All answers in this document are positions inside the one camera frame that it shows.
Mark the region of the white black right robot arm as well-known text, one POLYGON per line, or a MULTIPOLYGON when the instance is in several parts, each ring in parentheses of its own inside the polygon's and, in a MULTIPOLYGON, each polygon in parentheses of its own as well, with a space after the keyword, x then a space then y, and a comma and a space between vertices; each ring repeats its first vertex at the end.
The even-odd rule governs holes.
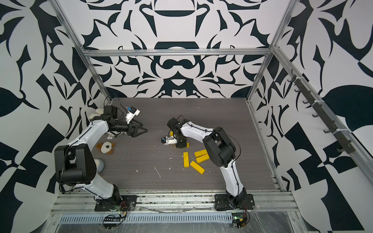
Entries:
POLYGON ((236 167, 236 147, 223 128, 205 128, 187 119, 179 121, 174 117, 168 121, 167 126, 173 135, 162 138, 161 142, 165 145, 174 144, 179 149, 187 147, 188 138, 203 143, 210 160, 221 170, 228 199, 235 206, 241 204, 247 192, 236 167))

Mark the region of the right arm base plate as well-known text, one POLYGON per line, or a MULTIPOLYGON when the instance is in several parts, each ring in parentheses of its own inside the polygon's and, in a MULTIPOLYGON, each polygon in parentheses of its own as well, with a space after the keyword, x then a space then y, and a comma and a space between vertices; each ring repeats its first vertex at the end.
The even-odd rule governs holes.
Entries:
POLYGON ((253 195, 243 194, 241 196, 233 197, 229 194, 214 195, 216 211, 227 211, 235 209, 253 210, 255 206, 253 195))

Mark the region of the aluminium horizontal frame bar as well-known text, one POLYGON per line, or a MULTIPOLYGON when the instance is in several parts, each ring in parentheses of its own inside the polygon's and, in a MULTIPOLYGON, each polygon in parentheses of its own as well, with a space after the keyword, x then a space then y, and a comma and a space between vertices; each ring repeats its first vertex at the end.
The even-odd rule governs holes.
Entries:
POLYGON ((151 50, 82 50, 86 57, 106 56, 182 56, 182 55, 267 55, 268 48, 256 49, 151 49, 151 50))

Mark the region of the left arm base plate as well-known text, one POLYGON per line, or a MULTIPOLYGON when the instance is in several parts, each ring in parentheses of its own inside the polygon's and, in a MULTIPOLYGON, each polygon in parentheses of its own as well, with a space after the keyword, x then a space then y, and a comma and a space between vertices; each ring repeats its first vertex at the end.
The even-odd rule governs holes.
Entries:
POLYGON ((137 195, 122 195, 118 200, 115 198, 96 199, 95 212, 106 211, 132 211, 137 205, 137 195))

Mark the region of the left controller board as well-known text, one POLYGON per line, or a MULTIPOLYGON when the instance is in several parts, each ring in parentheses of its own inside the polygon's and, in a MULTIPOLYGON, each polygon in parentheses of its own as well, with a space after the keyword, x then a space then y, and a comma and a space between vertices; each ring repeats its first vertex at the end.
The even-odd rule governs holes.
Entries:
POLYGON ((102 226, 105 229, 112 229, 112 228, 115 228, 121 225, 125 219, 126 219, 126 215, 119 215, 119 216, 107 215, 104 217, 102 221, 102 226))

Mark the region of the controller board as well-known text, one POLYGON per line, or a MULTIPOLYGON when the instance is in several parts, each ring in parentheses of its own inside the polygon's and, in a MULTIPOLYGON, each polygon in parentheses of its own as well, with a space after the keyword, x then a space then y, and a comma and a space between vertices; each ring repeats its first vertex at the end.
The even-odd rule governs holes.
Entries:
POLYGON ((125 219, 126 219, 126 215, 119 215, 119 216, 107 215, 104 217, 102 221, 102 226, 105 229, 112 229, 112 228, 115 228, 121 225, 125 219))
POLYGON ((250 215, 248 212, 232 213, 232 225, 235 228, 242 228, 248 224, 250 215))

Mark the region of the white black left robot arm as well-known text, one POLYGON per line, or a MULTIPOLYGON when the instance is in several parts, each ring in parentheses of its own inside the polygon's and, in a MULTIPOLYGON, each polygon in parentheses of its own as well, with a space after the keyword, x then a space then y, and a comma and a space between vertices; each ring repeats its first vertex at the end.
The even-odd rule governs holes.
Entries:
POLYGON ((122 203, 119 189, 107 182, 97 173, 97 166, 92 156, 99 139, 107 132, 125 133, 131 137, 140 135, 142 130, 148 130, 134 117, 140 110, 131 106, 127 109, 124 120, 117 117, 118 108, 112 105, 104 107, 104 112, 93 117, 88 127, 72 142, 59 146, 54 151, 56 180, 62 193, 64 185, 73 189, 81 188, 94 195, 98 203, 108 204, 109 207, 122 203))

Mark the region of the right controller board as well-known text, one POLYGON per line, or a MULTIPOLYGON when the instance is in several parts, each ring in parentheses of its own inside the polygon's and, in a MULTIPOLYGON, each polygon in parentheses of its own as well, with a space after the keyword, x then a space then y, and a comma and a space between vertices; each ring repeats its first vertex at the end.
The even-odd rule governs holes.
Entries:
POLYGON ((235 228, 242 228, 248 224, 250 215, 248 212, 232 213, 232 225, 235 228))

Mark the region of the aluminium corner frame post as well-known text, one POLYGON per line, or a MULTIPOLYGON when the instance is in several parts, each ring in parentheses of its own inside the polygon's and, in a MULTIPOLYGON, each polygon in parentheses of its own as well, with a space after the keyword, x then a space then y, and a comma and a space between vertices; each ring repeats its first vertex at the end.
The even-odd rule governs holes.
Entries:
POLYGON ((254 79, 254 83, 246 97, 246 102, 248 103, 252 96, 254 95, 256 89, 258 88, 258 85, 259 83, 261 82, 261 79, 263 78, 263 75, 264 75, 264 71, 267 69, 273 55, 274 55, 274 50, 275 50, 275 47, 278 46, 278 43, 280 41, 280 39, 282 38, 282 35, 286 29, 286 27, 288 26, 290 20, 291 20, 291 17, 292 17, 292 14, 297 6, 299 1, 297 0, 291 0, 289 1, 288 5, 287 5, 287 8, 286 8, 286 11, 280 21, 280 24, 275 32, 275 36, 273 38, 273 41, 271 42, 270 46, 269 46, 269 51, 267 52, 266 56, 265 56, 265 59, 259 69, 259 72, 257 73, 255 79, 254 79))

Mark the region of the aluminium left frame post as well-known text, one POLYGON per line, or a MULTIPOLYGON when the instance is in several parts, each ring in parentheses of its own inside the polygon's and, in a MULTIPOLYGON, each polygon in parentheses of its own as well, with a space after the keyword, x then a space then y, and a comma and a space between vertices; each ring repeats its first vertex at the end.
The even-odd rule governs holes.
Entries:
POLYGON ((110 96, 108 90, 104 86, 104 83, 100 76, 98 75, 97 71, 95 70, 93 64, 91 63, 90 59, 85 56, 84 48, 82 43, 80 42, 77 33, 74 31, 72 24, 70 23, 66 13, 64 12, 61 4, 57 0, 49 0, 48 1, 51 5, 52 10, 55 12, 56 17, 58 18, 61 25, 64 27, 69 39, 71 40, 73 46, 75 47, 77 53, 79 54, 80 58, 82 59, 84 65, 86 66, 87 70, 91 74, 92 78, 94 79, 95 83, 97 84, 99 90, 104 95, 106 100, 112 101, 112 97, 110 96))

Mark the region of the grey white bowl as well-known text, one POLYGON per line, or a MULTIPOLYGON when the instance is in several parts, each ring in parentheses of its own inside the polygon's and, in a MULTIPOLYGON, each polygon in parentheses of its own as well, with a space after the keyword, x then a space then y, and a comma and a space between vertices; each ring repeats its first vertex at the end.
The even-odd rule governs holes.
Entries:
POLYGON ((103 172, 104 168, 105 168, 105 163, 103 162, 103 160, 101 159, 94 159, 94 162, 96 164, 96 170, 97 170, 97 173, 100 174, 103 172))

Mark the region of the aluminium rail front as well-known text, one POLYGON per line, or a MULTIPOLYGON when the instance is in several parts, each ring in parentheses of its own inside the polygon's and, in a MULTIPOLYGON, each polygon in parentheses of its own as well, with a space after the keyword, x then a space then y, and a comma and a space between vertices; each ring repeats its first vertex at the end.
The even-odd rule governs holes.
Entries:
MULTIPOLYGON (((223 190, 120 190, 121 195, 137 196, 134 213, 214 212, 214 196, 223 193, 223 190)), ((290 192, 248 190, 247 193, 253 196, 257 212, 299 212, 290 192)), ((93 214, 95 206, 92 195, 74 191, 58 195, 50 213, 93 214)))

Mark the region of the black hook rack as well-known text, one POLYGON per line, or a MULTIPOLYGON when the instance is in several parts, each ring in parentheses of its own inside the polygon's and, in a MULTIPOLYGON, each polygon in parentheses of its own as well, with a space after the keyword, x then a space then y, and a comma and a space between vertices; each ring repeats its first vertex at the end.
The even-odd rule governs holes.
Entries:
POLYGON ((321 97, 314 91, 314 89, 308 84, 305 77, 299 77, 294 74, 291 70, 291 79, 288 82, 293 82, 298 89, 295 90, 297 93, 302 93, 306 98, 303 101, 304 104, 312 107, 316 114, 312 116, 314 118, 320 118, 327 130, 323 132, 325 134, 332 134, 334 138, 339 142, 341 149, 337 149, 338 152, 346 152, 352 154, 356 151, 353 146, 352 140, 347 136, 347 129, 337 123, 336 117, 332 116, 331 110, 327 106, 326 102, 321 100, 321 97))

